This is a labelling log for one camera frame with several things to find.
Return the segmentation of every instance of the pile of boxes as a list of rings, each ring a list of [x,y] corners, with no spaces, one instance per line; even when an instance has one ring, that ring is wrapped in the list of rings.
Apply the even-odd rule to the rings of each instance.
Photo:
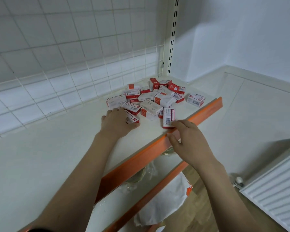
[[[149,120],[163,119],[162,127],[174,128],[175,108],[173,103],[185,100],[185,87],[178,86],[172,80],[157,81],[156,78],[149,79],[149,86],[141,87],[137,84],[129,84],[122,95],[107,98],[106,104],[109,109],[123,107],[127,114],[127,123],[139,122],[136,117],[139,113]],[[202,106],[205,97],[199,94],[190,94],[187,102],[197,107]]]

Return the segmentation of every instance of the person's left arm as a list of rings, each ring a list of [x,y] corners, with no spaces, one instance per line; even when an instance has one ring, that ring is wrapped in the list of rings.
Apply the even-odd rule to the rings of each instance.
[[[108,157],[121,137],[139,123],[127,124],[123,108],[109,110],[102,117],[101,130],[89,150],[57,191],[32,229],[53,232],[85,231],[92,213]]]

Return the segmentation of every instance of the person's right arm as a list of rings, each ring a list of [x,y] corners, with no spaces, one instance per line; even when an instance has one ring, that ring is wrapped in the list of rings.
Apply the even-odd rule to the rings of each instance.
[[[180,133],[181,143],[174,135],[168,134],[170,143],[174,151],[190,164],[203,180],[219,231],[261,231],[198,127],[187,120],[175,121],[172,124]]]

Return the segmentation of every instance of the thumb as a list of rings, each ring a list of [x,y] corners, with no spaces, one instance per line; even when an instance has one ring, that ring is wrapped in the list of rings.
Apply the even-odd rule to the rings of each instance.
[[[179,151],[179,148],[181,147],[179,141],[176,139],[176,137],[173,134],[168,133],[167,137],[169,138],[169,141],[171,145],[173,146],[174,151],[177,153]]]
[[[140,126],[140,123],[132,123],[132,124],[127,124],[130,130],[136,129],[137,127]]]

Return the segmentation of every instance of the hand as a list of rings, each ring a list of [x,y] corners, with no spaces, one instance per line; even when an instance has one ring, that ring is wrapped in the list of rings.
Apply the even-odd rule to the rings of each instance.
[[[127,115],[123,108],[108,110],[106,116],[102,116],[100,133],[116,140],[126,136],[132,129],[140,126],[140,123],[126,123]]]
[[[167,134],[174,151],[185,162],[200,169],[202,166],[217,162],[204,135],[198,127],[187,120],[179,120],[172,123],[179,131],[181,142],[172,134]]]

